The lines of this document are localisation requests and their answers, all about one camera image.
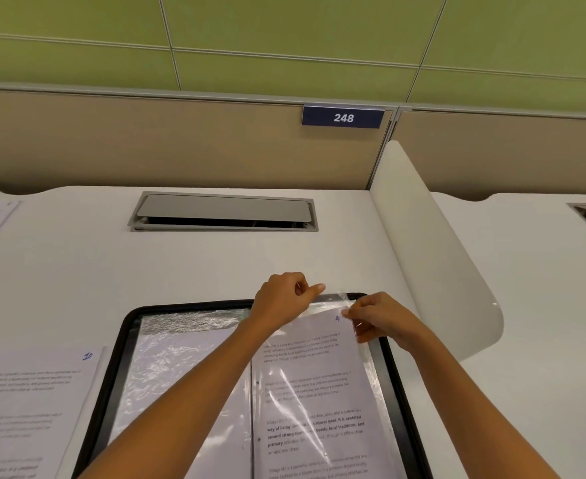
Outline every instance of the sheet of paper with number 4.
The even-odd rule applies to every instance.
[[[0,349],[0,478],[52,479],[102,348]]]
[[[299,317],[253,358],[255,478],[399,476],[341,309]]]

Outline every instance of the blue sign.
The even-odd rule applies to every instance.
[[[384,112],[384,109],[304,106],[302,125],[379,129]]]

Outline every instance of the white tabletop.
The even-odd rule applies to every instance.
[[[320,231],[132,233],[144,190],[313,198]],[[250,299],[285,271],[303,271],[327,292],[386,290],[412,301],[365,191],[66,187],[19,198],[0,229],[0,344],[112,346],[137,307]],[[98,389],[59,479],[73,470]]]
[[[501,340],[463,362],[563,479],[586,478],[586,195],[434,194],[504,312]],[[465,478],[432,404],[409,399],[433,475]]]

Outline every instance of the forearm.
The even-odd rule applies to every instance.
[[[81,479],[184,479],[253,354],[269,336],[250,321],[145,410]]]
[[[430,330],[409,352],[469,479],[557,477]]]

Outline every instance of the person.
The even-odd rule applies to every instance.
[[[272,275],[257,292],[249,317],[141,413],[80,478],[184,479],[253,354],[324,289],[309,286],[300,272]],[[358,342],[388,336],[412,355],[469,479],[558,477],[406,307],[379,292],[361,297],[343,315],[353,321]]]

